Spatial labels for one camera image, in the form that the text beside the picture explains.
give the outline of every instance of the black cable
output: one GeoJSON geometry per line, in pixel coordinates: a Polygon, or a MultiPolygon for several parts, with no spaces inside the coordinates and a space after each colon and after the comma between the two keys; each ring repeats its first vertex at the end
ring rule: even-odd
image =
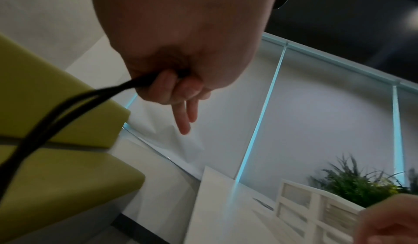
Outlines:
{"type": "MultiPolygon", "coordinates": [[[[188,74],[189,72],[187,70],[182,70],[179,72],[179,78],[183,78],[188,74]]],[[[31,153],[36,151],[64,127],[83,114],[94,109],[124,90],[150,86],[157,75],[158,74],[149,74],[132,79],[119,86],[82,93],[67,99],[52,109],[51,112],[40,120],[23,138],[12,155],[0,165],[0,203],[20,165],[31,153]],[[80,105],[59,119],[59,117],[69,108],[87,99],[91,100],[80,105]]]]}

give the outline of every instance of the white table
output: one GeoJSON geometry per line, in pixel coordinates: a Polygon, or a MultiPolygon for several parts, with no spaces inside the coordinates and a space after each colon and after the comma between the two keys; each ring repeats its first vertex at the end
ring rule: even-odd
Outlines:
{"type": "Polygon", "coordinates": [[[280,243],[266,196],[206,167],[185,244],[280,243]]]}

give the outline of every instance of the human hand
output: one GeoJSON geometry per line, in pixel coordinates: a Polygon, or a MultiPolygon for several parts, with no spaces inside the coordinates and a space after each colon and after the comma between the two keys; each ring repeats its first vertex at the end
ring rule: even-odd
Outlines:
{"type": "Polygon", "coordinates": [[[161,72],[144,100],[172,105],[182,134],[198,101],[233,83],[252,60],[274,0],[93,0],[133,78],[161,72]],[[191,75],[178,80],[176,70],[191,75]]]}
{"type": "Polygon", "coordinates": [[[418,196],[395,195],[359,217],[354,244],[418,244],[418,196]]]}

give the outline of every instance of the dark ceiling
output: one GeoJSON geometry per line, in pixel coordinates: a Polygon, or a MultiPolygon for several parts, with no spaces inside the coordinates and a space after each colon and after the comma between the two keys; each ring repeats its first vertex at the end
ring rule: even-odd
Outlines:
{"type": "Polygon", "coordinates": [[[418,0],[289,0],[266,32],[418,82],[418,0]]]}

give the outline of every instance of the green cushion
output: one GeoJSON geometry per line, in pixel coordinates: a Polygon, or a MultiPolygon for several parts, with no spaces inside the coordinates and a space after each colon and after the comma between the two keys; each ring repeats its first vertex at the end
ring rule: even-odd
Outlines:
{"type": "MultiPolygon", "coordinates": [[[[24,137],[57,104],[91,89],[0,35],[0,136],[24,137]]],[[[110,148],[129,114],[118,103],[107,101],[51,141],[110,148]]]]}
{"type": "MultiPolygon", "coordinates": [[[[0,146],[0,163],[15,146],[0,146]]],[[[138,190],[145,176],[106,153],[39,149],[0,203],[0,243],[138,190]]]]}

